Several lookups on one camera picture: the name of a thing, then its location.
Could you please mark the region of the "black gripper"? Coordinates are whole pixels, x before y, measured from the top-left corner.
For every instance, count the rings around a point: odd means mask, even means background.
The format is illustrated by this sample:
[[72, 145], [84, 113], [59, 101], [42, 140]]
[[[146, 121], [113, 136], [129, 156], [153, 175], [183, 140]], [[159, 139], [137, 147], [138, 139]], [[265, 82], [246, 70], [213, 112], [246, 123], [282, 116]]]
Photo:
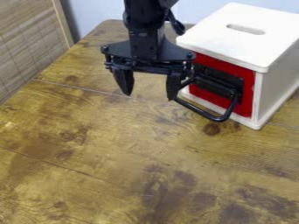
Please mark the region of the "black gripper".
[[190, 70], [195, 54], [162, 40], [130, 39], [106, 44], [101, 47], [106, 55], [106, 67], [114, 74], [117, 84], [125, 95], [131, 95], [135, 86], [134, 73], [169, 74], [166, 92], [169, 100], [174, 100], [182, 88], [182, 75]]

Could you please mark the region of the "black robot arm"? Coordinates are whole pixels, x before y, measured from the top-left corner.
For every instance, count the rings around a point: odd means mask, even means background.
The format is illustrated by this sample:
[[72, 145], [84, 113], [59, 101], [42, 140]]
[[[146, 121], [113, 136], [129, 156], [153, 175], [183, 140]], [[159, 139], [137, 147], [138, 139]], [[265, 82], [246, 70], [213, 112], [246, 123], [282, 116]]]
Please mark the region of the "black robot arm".
[[135, 86], [134, 72], [165, 74], [169, 100], [177, 98], [182, 81], [193, 72], [195, 53], [171, 43], [165, 36], [165, 22], [170, 21], [175, 33], [185, 34], [185, 25], [177, 20], [171, 8], [179, 0], [125, 0], [123, 21], [129, 40], [101, 47], [106, 55], [106, 68], [126, 95]]

